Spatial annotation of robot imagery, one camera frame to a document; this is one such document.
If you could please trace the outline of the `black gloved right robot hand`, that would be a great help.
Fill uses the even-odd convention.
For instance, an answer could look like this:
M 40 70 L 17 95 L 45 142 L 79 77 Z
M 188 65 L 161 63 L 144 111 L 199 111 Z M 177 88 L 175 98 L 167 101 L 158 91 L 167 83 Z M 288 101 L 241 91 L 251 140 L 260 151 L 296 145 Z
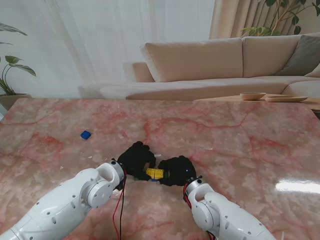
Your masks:
M 162 160 L 158 169 L 168 173 L 167 178 L 160 178 L 158 181 L 166 186 L 184 186 L 187 180 L 195 180 L 197 177 L 193 163 L 185 156 L 173 157 Z

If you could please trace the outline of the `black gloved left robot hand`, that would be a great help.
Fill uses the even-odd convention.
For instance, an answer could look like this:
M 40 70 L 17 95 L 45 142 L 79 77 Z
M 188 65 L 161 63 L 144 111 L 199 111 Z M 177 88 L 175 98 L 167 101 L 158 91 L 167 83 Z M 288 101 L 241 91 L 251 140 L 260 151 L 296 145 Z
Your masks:
M 146 164 L 149 164 L 149 168 L 153 169 L 156 166 L 156 157 L 148 145 L 137 141 L 119 156 L 117 162 L 128 175 L 142 181 L 149 181 L 151 177 L 144 171 L 144 168 Z

